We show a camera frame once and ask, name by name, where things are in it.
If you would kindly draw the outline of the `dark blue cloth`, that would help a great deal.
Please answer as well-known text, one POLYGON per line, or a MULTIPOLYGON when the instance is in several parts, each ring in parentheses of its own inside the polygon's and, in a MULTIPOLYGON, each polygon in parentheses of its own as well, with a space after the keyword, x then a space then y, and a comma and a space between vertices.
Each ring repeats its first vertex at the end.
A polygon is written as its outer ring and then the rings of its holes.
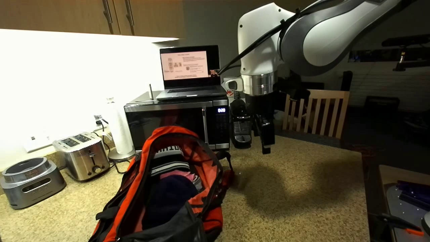
POLYGON ((155 184, 145 214, 142 229, 149 229, 169 222, 184 204, 198 194, 189 179, 172 175, 155 184))

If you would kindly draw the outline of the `open laptop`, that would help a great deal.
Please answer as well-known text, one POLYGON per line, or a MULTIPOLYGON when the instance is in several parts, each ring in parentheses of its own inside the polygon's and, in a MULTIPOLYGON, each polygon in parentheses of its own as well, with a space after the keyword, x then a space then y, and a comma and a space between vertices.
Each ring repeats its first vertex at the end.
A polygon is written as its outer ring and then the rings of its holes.
POLYGON ((164 90, 156 97, 158 101, 226 95, 217 72, 218 45, 161 48, 160 61, 164 90))

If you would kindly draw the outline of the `microwave door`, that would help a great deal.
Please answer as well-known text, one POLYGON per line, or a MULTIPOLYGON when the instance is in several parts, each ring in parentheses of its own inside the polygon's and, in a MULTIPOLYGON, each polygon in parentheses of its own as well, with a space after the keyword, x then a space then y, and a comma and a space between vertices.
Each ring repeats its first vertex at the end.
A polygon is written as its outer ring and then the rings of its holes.
POLYGON ((203 141, 206 140, 201 108, 126 112, 125 115, 137 151, 142 150, 146 139, 155 129, 163 126, 181 126, 196 133, 203 141))

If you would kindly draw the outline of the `silver toaster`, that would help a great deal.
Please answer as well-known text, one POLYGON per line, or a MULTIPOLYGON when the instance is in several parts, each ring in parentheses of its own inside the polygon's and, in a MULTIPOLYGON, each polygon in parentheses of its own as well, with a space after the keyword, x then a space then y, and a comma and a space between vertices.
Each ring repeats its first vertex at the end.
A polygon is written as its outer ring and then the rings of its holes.
POLYGON ((77 182, 87 182, 109 171, 110 164, 102 139, 83 132, 55 140, 52 146, 66 166, 66 174, 77 182))

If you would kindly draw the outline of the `pink cloth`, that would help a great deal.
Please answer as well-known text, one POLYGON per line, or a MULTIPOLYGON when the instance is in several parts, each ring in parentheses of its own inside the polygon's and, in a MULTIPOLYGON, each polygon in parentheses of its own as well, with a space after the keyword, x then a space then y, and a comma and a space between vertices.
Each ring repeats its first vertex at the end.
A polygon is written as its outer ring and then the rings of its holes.
POLYGON ((198 191, 203 190, 203 183, 202 183, 200 177, 197 174, 189 172, 189 171, 181 171, 181 170, 176 169, 176 170, 161 174, 160 179, 167 178, 167 177, 172 176, 172 175, 185 177, 193 183, 193 185, 196 187, 196 189, 198 191))

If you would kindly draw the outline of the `wooden wall cabinet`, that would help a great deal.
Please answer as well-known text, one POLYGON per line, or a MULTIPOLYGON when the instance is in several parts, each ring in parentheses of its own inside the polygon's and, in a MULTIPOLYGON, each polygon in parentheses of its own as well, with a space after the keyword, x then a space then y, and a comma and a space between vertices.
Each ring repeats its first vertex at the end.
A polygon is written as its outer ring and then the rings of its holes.
MULTIPOLYGON (((108 0, 114 34, 132 36, 125 0, 108 0)), ((181 39, 183 0, 130 0, 135 36, 181 39)), ((110 34, 102 0, 0 0, 0 29, 110 34)))

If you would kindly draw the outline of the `microwave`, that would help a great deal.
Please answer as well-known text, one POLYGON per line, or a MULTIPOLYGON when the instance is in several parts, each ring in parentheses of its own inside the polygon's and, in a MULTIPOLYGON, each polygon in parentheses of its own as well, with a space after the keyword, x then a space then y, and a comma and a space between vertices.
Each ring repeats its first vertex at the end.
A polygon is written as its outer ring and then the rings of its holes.
POLYGON ((230 148, 230 112, 226 96, 174 98, 158 101, 149 99, 149 93, 135 98, 123 108, 124 112, 154 111, 166 109, 206 108, 208 145, 211 150, 230 148))

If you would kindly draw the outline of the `dark purple box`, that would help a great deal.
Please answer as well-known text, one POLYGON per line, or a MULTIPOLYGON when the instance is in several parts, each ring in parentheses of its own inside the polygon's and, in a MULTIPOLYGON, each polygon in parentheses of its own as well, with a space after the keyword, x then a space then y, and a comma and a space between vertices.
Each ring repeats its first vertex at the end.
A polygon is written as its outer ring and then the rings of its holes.
POLYGON ((401 191, 400 200, 430 211, 430 185, 398 180, 396 188, 401 191))

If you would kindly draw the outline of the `round silver appliance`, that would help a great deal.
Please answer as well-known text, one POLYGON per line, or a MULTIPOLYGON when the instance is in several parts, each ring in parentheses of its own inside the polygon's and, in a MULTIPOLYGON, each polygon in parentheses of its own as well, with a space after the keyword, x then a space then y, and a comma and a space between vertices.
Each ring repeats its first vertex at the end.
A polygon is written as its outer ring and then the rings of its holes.
POLYGON ((67 185, 57 165, 46 157, 20 161, 1 174, 0 186, 14 210, 35 205, 67 185))

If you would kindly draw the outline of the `wooden chair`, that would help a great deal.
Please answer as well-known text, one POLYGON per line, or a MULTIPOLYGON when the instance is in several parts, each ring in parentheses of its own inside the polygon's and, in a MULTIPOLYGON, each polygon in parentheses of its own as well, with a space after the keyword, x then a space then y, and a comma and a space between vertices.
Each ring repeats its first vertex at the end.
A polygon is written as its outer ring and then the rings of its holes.
POLYGON ((282 130, 341 139, 349 91, 309 89, 308 98, 286 95, 282 130))

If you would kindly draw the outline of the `black coffee machine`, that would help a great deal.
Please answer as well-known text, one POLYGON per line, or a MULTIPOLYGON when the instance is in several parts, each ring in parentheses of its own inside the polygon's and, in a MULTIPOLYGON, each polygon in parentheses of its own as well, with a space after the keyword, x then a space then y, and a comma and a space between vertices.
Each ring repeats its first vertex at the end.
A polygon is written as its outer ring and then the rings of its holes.
POLYGON ((246 103, 240 99, 234 99, 230 104, 230 139, 237 149, 248 149, 252 144, 251 115, 246 109, 246 103))

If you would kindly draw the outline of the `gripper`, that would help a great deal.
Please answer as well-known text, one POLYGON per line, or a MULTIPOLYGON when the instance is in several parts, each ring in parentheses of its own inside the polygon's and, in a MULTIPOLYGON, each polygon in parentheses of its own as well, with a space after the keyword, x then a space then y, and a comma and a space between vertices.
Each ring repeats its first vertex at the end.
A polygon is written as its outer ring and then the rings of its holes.
POLYGON ((275 133, 273 119, 277 102, 277 93, 266 95, 245 94, 246 110, 253 115, 254 136, 260 136, 262 154, 270 154, 271 146, 275 144, 275 133))

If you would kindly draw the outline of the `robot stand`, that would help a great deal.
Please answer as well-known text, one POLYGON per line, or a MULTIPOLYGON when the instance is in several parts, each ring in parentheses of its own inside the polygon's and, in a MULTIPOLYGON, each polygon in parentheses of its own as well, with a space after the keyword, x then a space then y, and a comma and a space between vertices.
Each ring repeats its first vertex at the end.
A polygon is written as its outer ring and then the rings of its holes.
MULTIPOLYGON (((430 185, 430 175, 387 165, 380 165, 379 171, 385 203, 389 214, 404 219, 418 227, 422 227, 421 221, 427 213, 427 210, 401 200, 400 195, 402 191, 397 188, 397 182, 401 180, 404 182, 430 185)), ((430 242, 430 236, 427 233, 424 233, 424 236, 418 236, 396 227, 391 229, 391 236, 393 242, 430 242)))

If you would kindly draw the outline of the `black clamp with orange tips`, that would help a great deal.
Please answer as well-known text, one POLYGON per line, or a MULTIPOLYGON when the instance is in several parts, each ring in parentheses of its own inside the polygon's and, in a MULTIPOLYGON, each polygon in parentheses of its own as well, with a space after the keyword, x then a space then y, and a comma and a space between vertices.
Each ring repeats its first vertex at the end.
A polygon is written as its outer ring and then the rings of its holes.
POLYGON ((372 218, 379 220, 380 222, 384 222, 386 225, 391 227, 396 227, 399 229, 405 230, 409 234, 414 234, 416 236, 424 236, 423 230, 402 218, 399 218, 397 216, 393 216, 386 213, 369 213, 372 218))

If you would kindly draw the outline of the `white switch plate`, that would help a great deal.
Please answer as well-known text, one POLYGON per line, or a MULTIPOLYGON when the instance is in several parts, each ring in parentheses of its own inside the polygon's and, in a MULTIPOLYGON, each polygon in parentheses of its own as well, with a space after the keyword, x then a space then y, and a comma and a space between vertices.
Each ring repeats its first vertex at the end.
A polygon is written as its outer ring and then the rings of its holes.
POLYGON ((27 153, 31 153, 45 147, 48 147, 52 144, 50 137, 45 134, 32 134, 26 137, 23 141, 23 148, 27 153))

